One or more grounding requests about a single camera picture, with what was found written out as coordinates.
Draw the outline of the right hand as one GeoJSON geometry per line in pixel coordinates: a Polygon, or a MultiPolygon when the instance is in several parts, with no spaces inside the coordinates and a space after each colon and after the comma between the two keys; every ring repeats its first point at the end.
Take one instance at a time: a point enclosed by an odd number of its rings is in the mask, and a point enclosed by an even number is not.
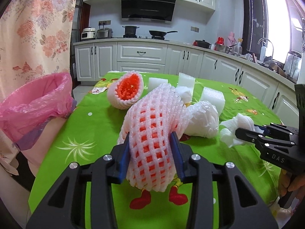
{"type": "Polygon", "coordinates": [[[305,174],[298,175],[293,181],[286,170],[281,169],[278,182],[278,190],[280,196],[285,196],[287,192],[298,191],[296,198],[303,200],[305,194],[305,174]]]}

